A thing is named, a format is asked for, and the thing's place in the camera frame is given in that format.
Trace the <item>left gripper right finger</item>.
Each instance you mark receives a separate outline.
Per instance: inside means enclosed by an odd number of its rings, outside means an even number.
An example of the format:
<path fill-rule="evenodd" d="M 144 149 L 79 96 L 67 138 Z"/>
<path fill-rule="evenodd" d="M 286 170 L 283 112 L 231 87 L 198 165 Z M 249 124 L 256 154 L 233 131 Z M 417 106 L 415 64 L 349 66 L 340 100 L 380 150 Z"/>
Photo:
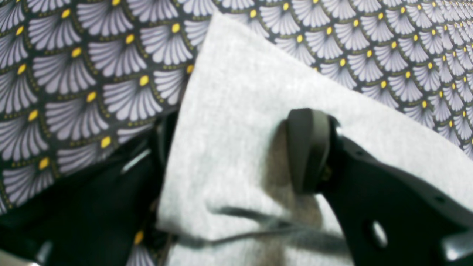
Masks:
<path fill-rule="evenodd" d="M 472 211 L 372 157 L 323 111 L 289 111 L 293 189 L 322 195 L 357 266 L 471 266 Z"/>

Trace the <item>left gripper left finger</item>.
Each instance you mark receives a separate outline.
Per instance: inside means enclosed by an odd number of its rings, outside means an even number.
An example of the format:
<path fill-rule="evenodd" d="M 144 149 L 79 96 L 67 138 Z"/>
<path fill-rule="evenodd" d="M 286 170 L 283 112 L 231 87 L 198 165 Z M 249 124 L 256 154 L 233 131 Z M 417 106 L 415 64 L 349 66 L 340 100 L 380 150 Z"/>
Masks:
<path fill-rule="evenodd" d="M 178 112 L 106 160 L 57 181 L 1 216 L 1 259 L 22 266 L 125 266 L 161 192 Z"/>

